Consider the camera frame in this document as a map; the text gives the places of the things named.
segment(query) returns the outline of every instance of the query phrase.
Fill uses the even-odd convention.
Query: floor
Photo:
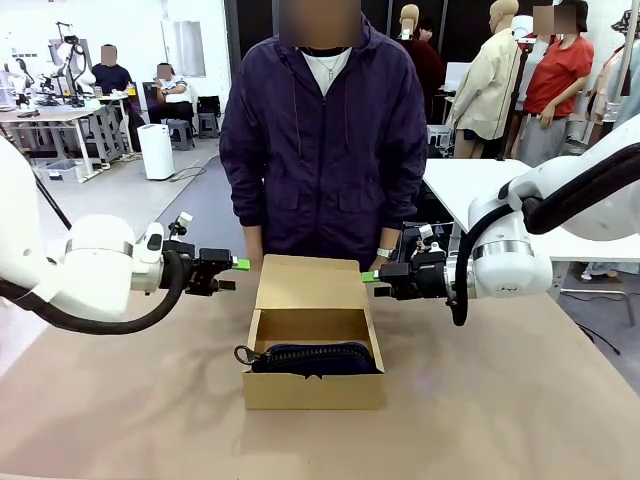
[[[196,140],[196,149],[174,152],[176,170],[191,168],[184,175],[198,173],[218,155],[218,140]],[[110,214],[124,219],[141,236],[147,226],[185,189],[194,177],[177,182],[150,182],[141,160],[115,163],[113,168],[87,183],[51,182],[45,185],[71,223],[87,214]],[[64,241],[66,229],[49,204],[39,196],[40,224],[48,245]],[[0,375],[47,327],[33,314],[17,307],[0,305]]]
[[[206,247],[229,248],[234,255],[243,256],[245,247],[242,230],[232,213],[230,188],[224,171],[218,161],[213,159],[207,166],[207,173],[194,180],[160,217],[163,224],[170,223],[181,211],[194,215],[187,241]],[[584,267],[575,264],[567,278],[565,288],[573,289],[624,289],[629,293],[640,294],[640,277],[620,274],[611,285],[585,284],[579,280]],[[632,295],[636,312],[640,317],[640,295]],[[615,365],[627,382],[640,394],[640,318],[635,328],[629,326],[623,302],[606,298],[592,298],[581,301],[561,296],[559,304],[575,321],[595,330],[622,351],[617,356],[603,342],[596,339],[596,345]]]

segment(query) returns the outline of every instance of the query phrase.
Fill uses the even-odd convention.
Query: gray stool
[[[169,127],[169,135],[171,137],[171,146],[176,150],[191,150],[196,148],[196,143],[193,140],[193,133],[191,132],[191,124],[186,120],[167,120],[167,127]],[[173,132],[178,132],[180,140],[173,139]]]
[[[198,136],[200,138],[218,138],[218,118],[215,113],[198,114]]]

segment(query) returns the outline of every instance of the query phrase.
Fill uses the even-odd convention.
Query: wristwatch
[[[395,262],[396,260],[398,260],[398,250],[387,250],[386,248],[379,248],[378,256]]]

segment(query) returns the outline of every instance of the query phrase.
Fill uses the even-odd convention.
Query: jacket drawstring
[[[296,117],[296,135],[298,136],[298,158],[302,158],[302,140],[300,139],[300,124],[298,123],[298,99],[296,96],[296,78],[291,72],[291,88],[293,89],[293,110]]]
[[[347,74],[346,84],[344,86],[344,139],[347,143],[347,152],[349,149],[349,75]]]

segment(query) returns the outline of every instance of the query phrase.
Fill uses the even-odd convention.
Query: open box
[[[358,342],[379,374],[305,378],[243,373],[247,409],[375,410],[384,405],[384,367],[358,263],[267,255],[247,346],[257,353],[283,343]]]

